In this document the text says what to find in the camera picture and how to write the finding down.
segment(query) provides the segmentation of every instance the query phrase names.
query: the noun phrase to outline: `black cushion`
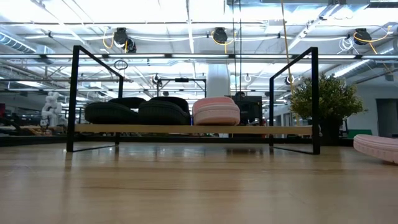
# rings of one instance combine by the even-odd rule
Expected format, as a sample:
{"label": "black cushion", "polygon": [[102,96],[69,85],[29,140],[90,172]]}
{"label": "black cushion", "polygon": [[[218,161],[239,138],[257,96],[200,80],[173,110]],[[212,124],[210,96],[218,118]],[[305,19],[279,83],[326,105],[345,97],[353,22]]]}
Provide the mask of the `black cushion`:
{"label": "black cushion", "polygon": [[152,99],[150,99],[150,101],[152,101],[152,100],[175,103],[177,106],[179,106],[182,109],[182,111],[190,114],[188,102],[182,98],[172,97],[172,96],[158,96],[158,97],[153,97]]}
{"label": "black cushion", "polygon": [[191,125],[191,116],[168,101],[150,100],[139,107],[141,124],[153,125]]}
{"label": "black cushion", "polygon": [[119,103],[121,105],[127,106],[130,109],[137,109],[139,105],[146,100],[139,97],[126,97],[126,98],[115,98],[109,100],[110,103]]}
{"label": "black cushion", "polygon": [[118,103],[90,103],[85,119],[93,124],[137,124],[138,113]]}

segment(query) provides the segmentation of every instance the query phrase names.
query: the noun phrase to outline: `metal table frame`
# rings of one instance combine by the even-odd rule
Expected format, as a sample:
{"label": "metal table frame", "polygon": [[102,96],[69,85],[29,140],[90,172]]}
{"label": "metal table frame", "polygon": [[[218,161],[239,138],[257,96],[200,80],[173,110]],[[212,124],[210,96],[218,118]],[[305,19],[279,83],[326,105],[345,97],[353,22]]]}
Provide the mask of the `metal table frame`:
{"label": "metal table frame", "polygon": [[299,151],[295,149],[286,149],[281,147],[274,147],[273,135],[270,135],[269,146],[284,149],[288,151],[301,152],[312,155],[319,155],[320,137],[319,137],[319,61],[318,61],[318,47],[310,47],[304,53],[292,60],[288,65],[282,68],[274,76],[269,79],[269,126],[274,125],[274,80],[281,75],[284,71],[289,69],[292,65],[296,64],[305,56],[311,54],[311,78],[312,78],[312,152]]}
{"label": "metal table frame", "polygon": [[[73,150],[73,143],[74,143],[74,137],[75,137],[76,97],[77,97],[77,83],[78,83],[78,73],[79,73],[80,52],[83,52],[84,54],[89,56],[91,59],[93,59],[95,62],[102,65],[109,72],[112,72],[119,78],[118,97],[119,98],[123,97],[124,77],[122,75],[120,75],[118,72],[116,72],[115,70],[113,70],[111,67],[106,65],[104,62],[102,62],[100,59],[95,57],[92,53],[90,53],[84,47],[82,47],[80,45],[73,46],[72,73],[71,73],[71,77],[70,77],[69,109],[68,109],[68,135],[67,135],[67,151],[68,152],[89,150],[89,149]],[[116,133],[115,145],[118,145],[119,142],[120,142],[120,133]]]}

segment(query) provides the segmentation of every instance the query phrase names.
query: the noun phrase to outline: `wooden floor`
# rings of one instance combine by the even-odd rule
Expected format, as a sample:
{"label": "wooden floor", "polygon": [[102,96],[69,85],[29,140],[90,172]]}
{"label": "wooden floor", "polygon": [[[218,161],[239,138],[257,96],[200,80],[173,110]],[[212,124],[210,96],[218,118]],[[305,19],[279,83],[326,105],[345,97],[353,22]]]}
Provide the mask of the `wooden floor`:
{"label": "wooden floor", "polygon": [[64,149],[0,148],[0,223],[398,222],[398,166],[352,148]]}

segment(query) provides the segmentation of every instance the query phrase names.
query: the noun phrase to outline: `potted plant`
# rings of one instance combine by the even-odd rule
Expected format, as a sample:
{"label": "potted plant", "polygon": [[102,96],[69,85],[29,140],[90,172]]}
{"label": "potted plant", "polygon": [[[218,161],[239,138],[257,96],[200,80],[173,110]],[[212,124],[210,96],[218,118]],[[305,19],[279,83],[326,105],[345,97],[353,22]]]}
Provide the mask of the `potted plant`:
{"label": "potted plant", "polygon": [[[333,76],[321,75],[319,79],[319,123],[323,145],[335,145],[338,142],[343,119],[364,111],[363,102],[356,95],[354,85],[345,85],[344,80]],[[290,110],[303,119],[312,116],[312,79],[303,78],[295,86]]]}

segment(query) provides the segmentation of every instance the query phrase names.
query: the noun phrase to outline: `wooden board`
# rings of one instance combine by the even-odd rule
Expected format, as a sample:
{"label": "wooden board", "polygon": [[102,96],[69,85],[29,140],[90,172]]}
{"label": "wooden board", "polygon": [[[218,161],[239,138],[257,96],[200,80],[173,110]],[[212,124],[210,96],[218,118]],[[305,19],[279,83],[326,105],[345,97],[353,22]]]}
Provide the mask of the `wooden board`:
{"label": "wooden board", "polygon": [[76,132],[109,133],[229,133],[229,134],[312,134],[312,126],[176,126],[131,124],[76,124]]}

